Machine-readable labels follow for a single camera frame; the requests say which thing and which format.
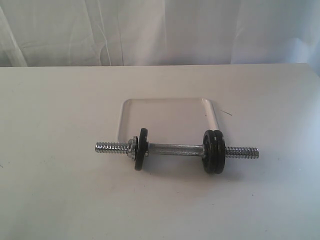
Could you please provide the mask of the black end weight plate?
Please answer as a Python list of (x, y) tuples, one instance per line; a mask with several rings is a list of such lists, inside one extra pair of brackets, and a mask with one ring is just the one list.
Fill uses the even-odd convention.
[(143, 162), (144, 162), (144, 158), (146, 156), (146, 152), (148, 151), (148, 130), (146, 128), (142, 128), (140, 130), (140, 135), (138, 138), (138, 148), (136, 151), (136, 157), (135, 157), (135, 165), (134, 165), (134, 169), (136, 171), (141, 171), (143, 168)]

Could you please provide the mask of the white curtain backdrop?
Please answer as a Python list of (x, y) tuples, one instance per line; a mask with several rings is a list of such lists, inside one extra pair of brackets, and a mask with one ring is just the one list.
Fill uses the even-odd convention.
[(317, 0), (3, 0), (0, 64), (320, 66)]

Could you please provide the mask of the white plastic tray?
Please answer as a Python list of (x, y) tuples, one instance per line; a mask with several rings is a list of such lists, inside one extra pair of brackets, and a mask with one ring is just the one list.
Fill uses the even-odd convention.
[(203, 97), (132, 98), (122, 104), (117, 137), (126, 143), (148, 130), (158, 144), (200, 145), (207, 130), (219, 129), (212, 101)]

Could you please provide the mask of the silver metal hex nut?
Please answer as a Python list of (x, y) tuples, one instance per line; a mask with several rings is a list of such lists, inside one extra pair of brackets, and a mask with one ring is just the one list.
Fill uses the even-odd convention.
[(128, 148), (127, 148), (127, 156), (133, 161), (136, 160), (137, 149), (138, 149), (138, 137), (133, 136), (128, 140)]

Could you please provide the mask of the chrome threaded dumbbell bar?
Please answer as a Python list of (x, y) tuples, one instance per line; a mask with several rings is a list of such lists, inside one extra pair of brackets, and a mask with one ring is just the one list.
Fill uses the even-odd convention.
[[(97, 153), (106, 154), (128, 154), (128, 143), (120, 142), (97, 142), (95, 145)], [(204, 145), (185, 145), (185, 144), (160, 144), (149, 143), (148, 151), (145, 156), (154, 155), (172, 155), (172, 156), (195, 156), (203, 157)], [(225, 147), (226, 158), (236, 159), (258, 159), (259, 150), (256, 147)]]

